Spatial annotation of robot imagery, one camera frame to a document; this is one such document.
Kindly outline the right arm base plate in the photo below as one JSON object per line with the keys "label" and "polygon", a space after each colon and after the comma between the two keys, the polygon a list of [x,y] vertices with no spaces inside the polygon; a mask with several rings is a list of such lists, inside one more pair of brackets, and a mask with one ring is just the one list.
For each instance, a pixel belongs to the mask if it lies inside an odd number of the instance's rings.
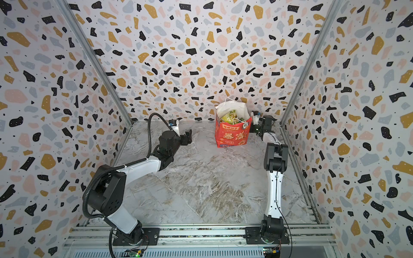
{"label": "right arm base plate", "polygon": [[246,227],[243,236],[248,245],[278,245],[289,244],[287,228],[266,230],[261,227]]}

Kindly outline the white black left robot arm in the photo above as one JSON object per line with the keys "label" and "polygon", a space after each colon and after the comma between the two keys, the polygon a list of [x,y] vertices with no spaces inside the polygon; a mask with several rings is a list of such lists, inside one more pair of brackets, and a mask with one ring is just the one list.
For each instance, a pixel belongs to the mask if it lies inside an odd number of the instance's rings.
{"label": "white black left robot arm", "polygon": [[159,137],[159,146],[148,158],[118,167],[100,166],[82,198],[85,217],[102,218],[117,231],[119,238],[125,239],[130,245],[141,243],[144,240],[142,224],[123,204],[125,189],[130,183],[167,168],[174,161],[179,148],[191,143],[192,130],[183,135],[165,131]]}

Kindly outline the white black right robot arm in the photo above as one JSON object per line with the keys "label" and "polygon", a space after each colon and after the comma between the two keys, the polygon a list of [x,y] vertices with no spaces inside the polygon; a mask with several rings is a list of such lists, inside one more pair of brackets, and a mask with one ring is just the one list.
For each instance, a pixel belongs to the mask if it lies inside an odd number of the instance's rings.
{"label": "white black right robot arm", "polygon": [[284,215],[281,211],[281,192],[284,172],[288,166],[288,146],[281,143],[272,130],[273,117],[263,116],[258,136],[266,143],[264,169],[268,178],[268,200],[260,235],[265,243],[280,241],[285,235]]}

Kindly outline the red paper bag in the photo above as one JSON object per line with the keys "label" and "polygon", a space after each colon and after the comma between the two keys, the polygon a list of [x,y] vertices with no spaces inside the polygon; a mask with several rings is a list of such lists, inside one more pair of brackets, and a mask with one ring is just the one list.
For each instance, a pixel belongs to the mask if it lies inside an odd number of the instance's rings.
{"label": "red paper bag", "polygon": [[[229,111],[236,110],[239,123],[230,125],[220,122],[220,119]],[[252,117],[244,102],[226,98],[224,102],[216,106],[215,140],[218,148],[246,145]]]}

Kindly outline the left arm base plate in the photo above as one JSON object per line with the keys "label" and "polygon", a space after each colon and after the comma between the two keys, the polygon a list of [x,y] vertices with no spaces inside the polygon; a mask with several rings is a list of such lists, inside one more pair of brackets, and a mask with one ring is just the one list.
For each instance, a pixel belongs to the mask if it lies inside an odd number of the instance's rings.
{"label": "left arm base plate", "polygon": [[114,246],[156,246],[159,235],[160,228],[156,227],[138,228],[129,234],[117,230],[112,243]]}

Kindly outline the yellow green snack packet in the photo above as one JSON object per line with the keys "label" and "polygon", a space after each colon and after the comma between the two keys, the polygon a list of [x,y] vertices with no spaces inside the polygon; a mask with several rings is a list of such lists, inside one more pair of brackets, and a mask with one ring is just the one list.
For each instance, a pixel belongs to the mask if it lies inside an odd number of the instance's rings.
{"label": "yellow green snack packet", "polygon": [[231,110],[228,113],[226,113],[221,119],[220,122],[222,123],[228,123],[230,125],[235,125],[239,123],[239,119],[237,117],[236,110]]}

